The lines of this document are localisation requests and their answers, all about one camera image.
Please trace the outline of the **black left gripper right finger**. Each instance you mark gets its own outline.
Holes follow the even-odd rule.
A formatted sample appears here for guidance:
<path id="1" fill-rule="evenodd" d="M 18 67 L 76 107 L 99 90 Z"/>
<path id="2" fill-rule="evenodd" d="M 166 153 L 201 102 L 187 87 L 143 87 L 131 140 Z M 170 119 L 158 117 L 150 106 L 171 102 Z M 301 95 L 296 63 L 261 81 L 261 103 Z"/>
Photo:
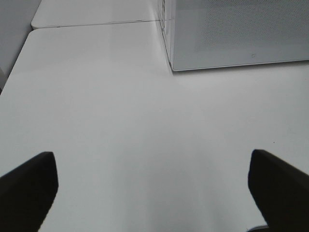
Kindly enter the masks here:
<path id="1" fill-rule="evenodd" d="M 266 225 L 253 232 L 309 230 L 309 176 L 261 149 L 251 155 L 248 187 Z"/>

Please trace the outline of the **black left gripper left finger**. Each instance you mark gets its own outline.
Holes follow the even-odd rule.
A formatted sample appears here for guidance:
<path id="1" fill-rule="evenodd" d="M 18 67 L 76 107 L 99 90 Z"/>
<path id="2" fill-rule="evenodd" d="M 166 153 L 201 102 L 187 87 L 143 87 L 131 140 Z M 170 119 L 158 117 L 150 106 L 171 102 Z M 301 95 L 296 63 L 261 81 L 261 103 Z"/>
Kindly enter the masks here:
<path id="1" fill-rule="evenodd" d="M 0 177 L 0 230 L 37 232 L 58 191 L 53 152 L 42 152 Z"/>

